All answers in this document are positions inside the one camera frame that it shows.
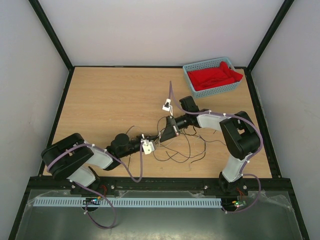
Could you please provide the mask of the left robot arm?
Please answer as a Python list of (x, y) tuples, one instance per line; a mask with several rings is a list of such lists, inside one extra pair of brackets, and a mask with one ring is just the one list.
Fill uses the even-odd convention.
[[(41, 153), (46, 165), (46, 171), (55, 180), (67, 179), (82, 185), (89, 194), (96, 193), (100, 181), (94, 171), (85, 165), (93, 165), (105, 171), (111, 171), (119, 165), (124, 166), (131, 179), (138, 183), (143, 177), (143, 156), (156, 150), (157, 135), (140, 134), (130, 138), (126, 133), (116, 135), (106, 148), (90, 144), (79, 133), (72, 135), (48, 146)], [(139, 153), (140, 173), (135, 178), (129, 167), (121, 158)]]

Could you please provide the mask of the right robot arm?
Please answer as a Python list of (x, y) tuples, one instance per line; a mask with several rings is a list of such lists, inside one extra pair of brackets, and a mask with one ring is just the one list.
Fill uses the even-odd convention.
[(245, 111), (226, 114), (200, 110), (192, 96), (180, 99), (179, 103), (185, 114), (165, 118), (165, 128), (159, 132), (159, 142), (177, 137), (182, 129), (189, 126), (220, 131), (230, 156), (219, 174), (218, 188), (225, 195), (231, 194), (240, 185), (246, 164), (262, 149), (262, 135)]

